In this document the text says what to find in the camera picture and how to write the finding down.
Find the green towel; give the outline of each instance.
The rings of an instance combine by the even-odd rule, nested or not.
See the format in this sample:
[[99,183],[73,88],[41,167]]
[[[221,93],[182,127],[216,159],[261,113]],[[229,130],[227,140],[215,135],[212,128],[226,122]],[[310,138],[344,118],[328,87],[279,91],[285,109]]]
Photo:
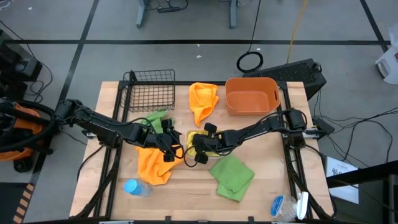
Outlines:
[[220,159],[210,169],[210,174],[218,180],[218,195],[239,202],[254,177],[254,172],[233,154]]
[[[146,118],[150,121],[150,123],[153,125],[155,128],[156,133],[163,133],[163,128],[162,128],[162,122],[161,119],[166,116],[167,110],[160,110],[151,113],[148,115]],[[141,124],[147,124],[148,122],[146,120],[142,120]]]

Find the concrete floor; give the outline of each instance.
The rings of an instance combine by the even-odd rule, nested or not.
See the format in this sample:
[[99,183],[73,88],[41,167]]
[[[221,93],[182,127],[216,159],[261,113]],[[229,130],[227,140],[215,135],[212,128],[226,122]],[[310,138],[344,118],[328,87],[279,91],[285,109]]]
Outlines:
[[[94,0],[13,1],[0,11],[0,19],[24,39],[81,38]],[[173,0],[184,5],[182,0]],[[238,26],[229,29],[229,4],[216,0],[189,0],[184,11],[158,14],[146,12],[144,25],[137,29],[137,2],[100,0],[87,39],[250,39],[258,0],[247,1],[238,9]],[[289,40],[303,0],[264,0],[254,38]],[[395,0],[367,0],[381,31],[388,40],[388,28],[398,22]],[[298,28],[297,40],[377,40],[360,0],[309,0]],[[53,83],[44,91],[43,104],[55,107],[65,79],[70,73],[76,44],[31,45],[36,57],[48,65]],[[67,98],[76,98],[94,108],[102,81],[120,80],[127,70],[172,68],[178,80],[227,80],[240,77],[237,58],[247,45],[84,45]],[[288,45],[253,45],[264,56],[263,68],[282,65]],[[313,58],[322,64],[328,83],[322,91],[323,115],[336,119],[372,116],[394,108],[398,88],[384,83],[374,62],[383,54],[378,45],[295,45],[291,62]],[[256,59],[248,58],[249,67]],[[42,70],[40,80],[47,83],[49,73]],[[313,107],[316,98],[310,100]],[[378,118],[393,136],[398,134],[394,115]],[[85,141],[78,128],[68,132]],[[346,150],[349,131],[333,136]],[[319,141],[321,152],[340,159],[327,139]],[[398,143],[392,145],[390,160],[398,159]],[[369,165],[382,164],[386,158],[388,136],[373,124],[358,126],[350,154]],[[85,147],[67,136],[55,136],[54,154],[47,156],[37,182],[25,222],[67,218],[76,186],[76,172]],[[362,164],[351,160],[359,167]],[[13,171],[11,162],[0,163],[0,182],[28,182],[31,173]],[[381,183],[361,188],[381,199]],[[369,223],[381,222],[381,206],[360,194],[360,204],[336,200],[339,217]]]

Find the black wire basket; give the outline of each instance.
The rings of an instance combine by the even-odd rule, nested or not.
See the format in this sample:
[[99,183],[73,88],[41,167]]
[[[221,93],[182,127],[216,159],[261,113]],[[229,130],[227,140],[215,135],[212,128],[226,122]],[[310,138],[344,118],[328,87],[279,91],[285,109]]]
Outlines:
[[[175,71],[151,70],[126,72],[123,76],[126,84],[132,84],[130,102],[131,112],[173,110],[175,106]],[[125,97],[121,106],[125,107]]]

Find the paper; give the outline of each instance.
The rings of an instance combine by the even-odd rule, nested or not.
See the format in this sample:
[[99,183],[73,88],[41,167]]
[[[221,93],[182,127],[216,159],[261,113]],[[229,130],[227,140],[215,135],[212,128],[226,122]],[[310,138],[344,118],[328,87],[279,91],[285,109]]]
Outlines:
[[[333,175],[344,174],[346,172],[351,172],[354,170],[358,170],[357,167],[352,166],[351,164],[347,164],[345,162],[339,161],[332,157],[328,157],[326,160],[326,176],[330,177]],[[345,187],[335,187],[329,189],[330,195],[358,204],[359,203],[359,195],[358,189],[352,186]]]

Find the orange cloth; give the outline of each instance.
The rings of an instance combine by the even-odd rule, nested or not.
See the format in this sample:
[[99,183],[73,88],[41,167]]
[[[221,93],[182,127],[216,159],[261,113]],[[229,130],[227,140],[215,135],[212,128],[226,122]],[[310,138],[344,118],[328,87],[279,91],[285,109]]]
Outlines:
[[[151,185],[166,184],[172,175],[170,169],[180,164],[182,159],[174,158],[174,162],[164,162],[159,149],[141,148],[136,146],[138,152],[138,176]],[[177,155],[182,156],[182,150],[177,150]]]
[[189,87],[189,107],[193,112],[195,124],[207,118],[218,102],[218,86],[206,83],[194,83]]

